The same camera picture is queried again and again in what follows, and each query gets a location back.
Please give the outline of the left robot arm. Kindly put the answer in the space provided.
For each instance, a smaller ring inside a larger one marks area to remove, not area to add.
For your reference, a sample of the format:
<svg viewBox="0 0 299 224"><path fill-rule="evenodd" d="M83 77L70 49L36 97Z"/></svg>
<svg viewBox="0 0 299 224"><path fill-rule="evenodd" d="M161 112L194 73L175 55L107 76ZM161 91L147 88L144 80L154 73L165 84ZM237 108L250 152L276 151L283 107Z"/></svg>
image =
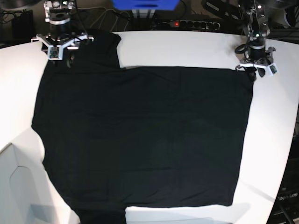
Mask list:
<svg viewBox="0 0 299 224"><path fill-rule="evenodd" d="M275 75L278 72L273 58L276 49L266 47L270 29L265 5L255 0L240 0L238 5L242 13L243 31L247 40L235 48L237 55L243 55L235 69L244 69L251 82L256 80L256 74L260 77Z"/></svg>

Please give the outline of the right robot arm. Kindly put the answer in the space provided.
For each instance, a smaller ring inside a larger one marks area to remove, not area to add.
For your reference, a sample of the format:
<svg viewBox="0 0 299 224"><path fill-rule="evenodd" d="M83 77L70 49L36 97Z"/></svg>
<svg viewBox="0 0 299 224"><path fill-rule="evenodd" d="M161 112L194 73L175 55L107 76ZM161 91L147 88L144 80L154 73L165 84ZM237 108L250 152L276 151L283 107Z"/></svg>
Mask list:
<svg viewBox="0 0 299 224"><path fill-rule="evenodd" d="M72 11L75 11L81 25L83 21L79 15L77 2L75 0L47 0L43 4L45 10L45 21L49 23L50 31L46 35L37 34L31 38L31 42L41 42L42 51L47 55L49 61L58 65L68 53L66 64L71 68L74 63L75 52L80 45L89 44L94 37L88 35L83 26L83 32L74 31L71 27Z"/></svg>

